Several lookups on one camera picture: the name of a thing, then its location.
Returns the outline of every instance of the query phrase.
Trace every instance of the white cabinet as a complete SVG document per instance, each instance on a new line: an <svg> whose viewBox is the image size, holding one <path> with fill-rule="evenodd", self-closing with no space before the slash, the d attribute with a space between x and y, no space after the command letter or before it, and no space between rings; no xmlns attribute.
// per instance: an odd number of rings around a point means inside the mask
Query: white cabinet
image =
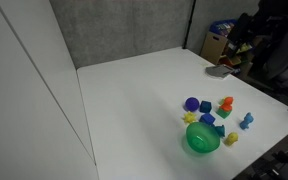
<svg viewBox="0 0 288 180"><path fill-rule="evenodd" d="M93 157L76 70L49 0L0 0L0 7Z"/></svg>
<svg viewBox="0 0 288 180"><path fill-rule="evenodd" d="M96 166L0 13L0 180L95 180Z"/></svg>

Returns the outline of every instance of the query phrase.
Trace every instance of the yellow toy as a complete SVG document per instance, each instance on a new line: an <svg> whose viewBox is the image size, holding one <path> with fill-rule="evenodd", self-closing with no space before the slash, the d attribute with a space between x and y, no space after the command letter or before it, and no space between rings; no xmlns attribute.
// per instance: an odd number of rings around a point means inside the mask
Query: yellow toy
<svg viewBox="0 0 288 180"><path fill-rule="evenodd" d="M191 124L196 121L196 114L188 111L186 114L184 114L183 120L185 124Z"/></svg>
<svg viewBox="0 0 288 180"><path fill-rule="evenodd" d="M228 137L225 140L225 144L228 146L231 146L233 143L238 141L238 134L235 132L232 132L228 135Z"/></svg>

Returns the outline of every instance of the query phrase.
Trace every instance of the green plastic bowl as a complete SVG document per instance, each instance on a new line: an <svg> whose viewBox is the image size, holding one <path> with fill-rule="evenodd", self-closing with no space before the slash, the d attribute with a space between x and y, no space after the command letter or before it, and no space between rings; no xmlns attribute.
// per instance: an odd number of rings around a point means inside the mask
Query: green plastic bowl
<svg viewBox="0 0 288 180"><path fill-rule="evenodd" d="M209 153L220 146L220 136L205 123L194 122L186 128L186 139L190 147L199 153Z"/></svg>

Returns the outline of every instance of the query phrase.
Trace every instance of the blue block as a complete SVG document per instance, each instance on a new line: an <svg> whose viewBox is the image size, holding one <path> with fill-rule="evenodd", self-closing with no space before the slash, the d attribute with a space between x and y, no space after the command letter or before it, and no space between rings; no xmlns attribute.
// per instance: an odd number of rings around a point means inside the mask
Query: blue block
<svg viewBox="0 0 288 180"><path fill-rule="evenodd" d="M203 122L208 125L213 125L214 121L215 118L209 113L203 114L200 118L200 122Z"/></svg>
<svg viewBox="0 0 288 180"><path fill-rule="evenodd" d="M217 134L220 136L220 137L225 137L225 126L222 125L222 126L215 126L215 131L217 132Z"/></svg>
<svg viewBox="0 0 288 180"><path fill-rule="evenodd" d="M200 112L209 113L212 110L212 104L208 101L202 101L200 106Z"/></svg>
<svg viewBox="0 0 288 180"><path fill-rule="evenodd" d="M245 130L248 129L248 124L252 123L254 120L253 116L251 115L251 113L247 113L246 116L244 117L244 121L242 121L240 123L240 127L241 129Z"/></svg>

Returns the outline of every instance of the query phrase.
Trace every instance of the purple ball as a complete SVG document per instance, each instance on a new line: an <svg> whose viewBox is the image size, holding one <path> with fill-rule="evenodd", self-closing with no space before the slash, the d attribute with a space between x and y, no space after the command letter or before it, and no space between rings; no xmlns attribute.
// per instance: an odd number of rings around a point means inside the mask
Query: purple ball
<svg viewBox="0 0 288 180"><path fill-rule="evenodd" d="M185 101L185 107L188 111L194 112L200 107L200 102L196 98L190 97Z"/></svg>

